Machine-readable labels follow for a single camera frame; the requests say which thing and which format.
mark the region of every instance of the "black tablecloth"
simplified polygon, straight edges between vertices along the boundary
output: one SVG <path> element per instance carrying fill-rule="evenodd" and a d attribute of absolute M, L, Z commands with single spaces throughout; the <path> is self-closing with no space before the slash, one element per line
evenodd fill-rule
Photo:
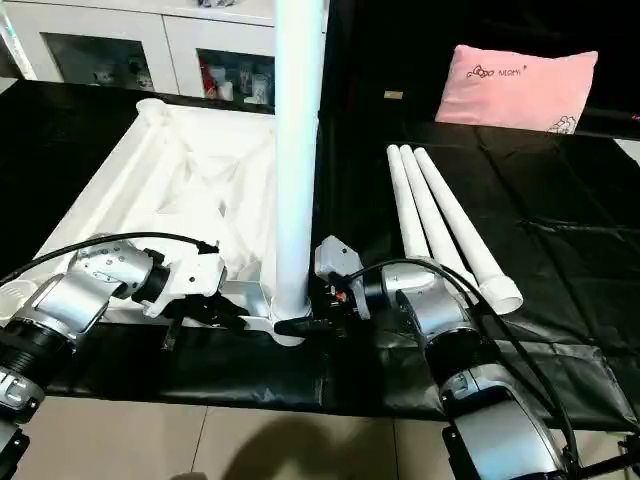
<path fill-rule="evenodd" d="M 148 95 L 36 82 L 0 95 L 2 271 L 38 250 Z M 505 320 L 576 426 L 638 424 L 640 169 L 611 139 L 351 116 L 326 119 L 320 137 L 314 245 L 335 234 L 365 264 L 401 256 L 385 149 L 425 146 L 520 287 L 525 304 Z M 295 348 L 262 333 L 184 329 L 170 355 L 159 351 L 162 327 L 99 325 L 50 393 L 441 418 L 422 355 L 400 324 L 380 315 L 355 338 Z"/>

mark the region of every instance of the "small object on table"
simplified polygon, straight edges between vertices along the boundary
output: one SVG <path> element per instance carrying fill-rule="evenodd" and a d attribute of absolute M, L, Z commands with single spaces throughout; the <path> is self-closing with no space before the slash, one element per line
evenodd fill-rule
<path fill-rule="evenodd" d="M 216 82 L 218 87 L 221 87 L 227 81 L 226 68 L 218 65 L 209 65 L 208 70 L 209 74 L 213 77 L 213 81 Z"/>
<path fill-rule="evenodd" d="M 233 102 L 233 83 L 224 82 L 224 84 L 218 87 L 218 98 L 226 100 L 227 102 Z"/>
<path fill-rule="evenodd" d="M 251 75 L 253 73 L 253 69 L 250 63 L 241 63 L 240 64 L 240 91 L 244 95 L 251 95 Z"/>
<path fill-rule="evenodd" d="M 198 0 L 198 6 L 203 8 L 230 7 L 236 0 Z"/>
<path fill-rule="evenodd" d="M 204 89 L 204 96 L 206 98 L 216 98 L 216 84 L 213 81 L 213 77 L 209 73 L 208 65 L 202 59 L 200 59 L 200 73 L 202 75 L 202 88 Z"/>
<path fill-rule="evenodd" d="M 261 73 L 256 73 L 253 76 L 253 98 L 256 99 L 256 102 L 260 105 L 268 105 L 269 104 L 269 78 L 266 75 Z"/>
<path fill-rule="evenodd" d="M 93 72 L 93 79 L 101 87 L 111 87 L 115 83 L 115 76 L 111 70 L 97 70 Z"/>

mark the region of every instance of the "tiled floor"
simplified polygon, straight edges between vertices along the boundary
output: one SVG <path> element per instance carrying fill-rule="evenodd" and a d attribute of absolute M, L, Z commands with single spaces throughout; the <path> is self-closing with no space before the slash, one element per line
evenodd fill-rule
<path fill-rule="evenodd" d="M 13 85 L 15 81 L 15 78 L 0 77 L 0 93 L 4 92 L 7 88 Z"/>
<path fill-rule="evenodd" d="M 16 480 L 449 480 L 443 425 L 48 398 Z M 619 437 L 578 432 L 583 460 Z M 622 479 L 619 473 L 609 480 Z"/>

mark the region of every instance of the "wire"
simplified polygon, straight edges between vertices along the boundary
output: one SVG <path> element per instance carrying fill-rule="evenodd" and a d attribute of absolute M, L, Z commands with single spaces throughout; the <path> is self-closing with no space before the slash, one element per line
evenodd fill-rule
<path fill-rule="evenodd" d="M 11 280 L 15 280 L 24 272 L 31 270 L 32 268 L 52 260 L 57 257 L 61 257 L 71 252 L 75 252 L 76 250 L 80 250 L 86 247 L 92 247 L 94 245 L 100 245 L 102 243 L 107 242 L 115 242 L 118 240 L 126 240 L 129 238 L 166 238 L 168 240 L 176 240 L 178 242 L 191 243 L 198 247 L 198 251 L 200 253 L 217 253 L 218 247 L 209 245 L 206 242 L 196 240 L 195 238 L 185 237 L 183 235 L 176 235 L 174 233 L 164 233 L 164 232 L 132 232 L 132 233 L 118 233 L 114 235 L 104 235 L 101 237 L 91 238 L 89 240 L 85 240 L 84 242 L 74 243 L 73 245 L 68 245 L 63 248 L 59 248 L 58 250 L 54 250 L 53 252 L 49 252 L 40 257 L 34 258 L 28 263 L 25 263 L 20 268 L 15 269 L 13 272 L 5 275 L 0 279 L 0 287 L 4 284 L 10 282 Z"/>
<path fill-rule="evenodd" d="M 463 295 L 463 298 L 465 298 L 465 301 L 467 302 L 467 305 L 469 306 L 469 308 L 473 308 L 473 303 L 471 303 L 469 296 L 465 291 L 465 289 L 463 288 L 463 286 L 467 287 L 467 289 L 477 298 L 479 305 L 482 306 L 484 310 L 486 310 L 486 312 L 498 324 L 498 327 L 502 330 L 502 332 L 507 337 L 509 342 L 514 346 L 514 348 L 516 349 L 516 352 L 525 361 L 527 366 L 531 369 L 531 371 L 533 372 L 533 374 L 538 379 L 538 381 L 544 388 L 545 392 L 549 396 L 551 405 L 553 405 L 553 407 L 555 408 L 551 408 L 551 405 L 549 405 L 549 402 L 546 402 L 546 401 L 541 402 L 541 405 L 543 406 L 543 408 L 545 408 L 545 410 L 549 412 L 549 414 L 551 414 L 556 418 L 559 417 L 560 423 L 562 425 L 561 426 L 562 433 L 567 442 L 567 449 L 571 457 L 570 461 L 572 462 L 572 465 L 570 465 L 570 468 L 572 469 L 577 468 L 579 465 L 579 456 L 578 456 L 578 446 L 576 442 L 575 432 L 573 431 L 573 427 L 571 425 L 571 420 L 569 419 L 569 414 L 567 413 L 567 409 L 562 403 L 562 400 L 560 399 L 558 392 L 556 391 L 555 387 L 553 386 L 551 381 L 548 379 L 548 377 L 542 372 L 540 367 L 531 358 L 531 356 L 529 355 L 529 352 L 527 352 L 527 350 L 522 346 L 520 341 L 515 337 L 515 335 L 513 335 L 511 330 L 509 330 L 509 327 L 507 326 L 506 323 L 504 323 L 502 318 L 500 318 L 500 315 L 498 315 L 493 310 L 493 308 L 491 307 L 491 305 L 489 305 L 489 302 L 487 302 L 484 296 L 466 278 L 464 278 L 455 270 L 452 270 L 444 265 L 439 266 L 434 263 L 430 263 L 426 260 L 420 260 L 416 258 L 398 258 L 398 259 L 392 259 L 392 260 L 385 260 L 383 262 L 376 263 L 375 265 L 370 265 L 361 270 L 358 270 L 355 273 L 347 275 L 345 277 L 345 281 L 350 283 L 355 278 L 358 278 L 369 272 L 377 271 L 388 265 L 395 265 L 399 263 L 418 265 L 430 272 L 433 272 L 442 276 L 451 285 L 453 285 L 453 287 L 456 290 L 458 290 L 458 292 L 460 292 Z M 531 391 L 531 393 L 536 397 L 538 401 L 540 401 L 541 398 L 544 398 L 540 394 L 540 392 L 533 387 L 533 385 L 530 382 L 525 382 L 523 385 L 525 386 L 525 388 Z"/>

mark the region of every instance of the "white pvc pipe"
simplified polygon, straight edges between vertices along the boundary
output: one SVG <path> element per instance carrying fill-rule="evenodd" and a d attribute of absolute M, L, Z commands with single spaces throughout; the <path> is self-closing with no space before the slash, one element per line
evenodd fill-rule
<path fill-rule="evenodd" d="M 442 265 L 458 272 L 471 282 L 473 286 L 477 286 L 476 279 L 473 278 L 473 275 L 467 271 L 462 263 L 460 254 L 438 211 L 438 206 L 433 199 L 433 195 L 431 195 L 427 182 L 422 176 L 422 172 L 420 171 L 420 167 L 418 167 L 418 162 L 413 155 L 411 147 L 409 147 L 409 145 L 400 147 L 400 155 L 402 156 L 402 163 L 407 173 L 407 178 L 409 179 L 413 199 L 418 208 L 422 227 L 429 241 L 429 247 L 431 247 L 431 251 L 433 252 L 433 258 Z"/>
<path fill-rule="evenodd" d="M 323 0 L 276 1 L 274 322 L 311 313 L 307 296 Z"/>
<path fill-rule="evenodd" d="M 480 293 L 496 313 L 505 315 L 520 308 L 522 294 L 516 284 L 503 272 L 482 237 L 469 220 L 464 209 L 434 165 L 424 148 L 415 151 L 415 157 L 442 210 L 453 234 L 458 240 L 467 262 L 480 285 Z"/>
<path fill-rule="evenodd" d="M 400 221 L 400 233 L 406 257 L 431 257 L 427 240 L 424 237 L 418 210 L 411 194 L 409 180 L 402 165 L 400 150 L 396 145 L 387 148 L 389 170 L 391 171 L 391 183 L 396 197 L 398 220 Z"/>

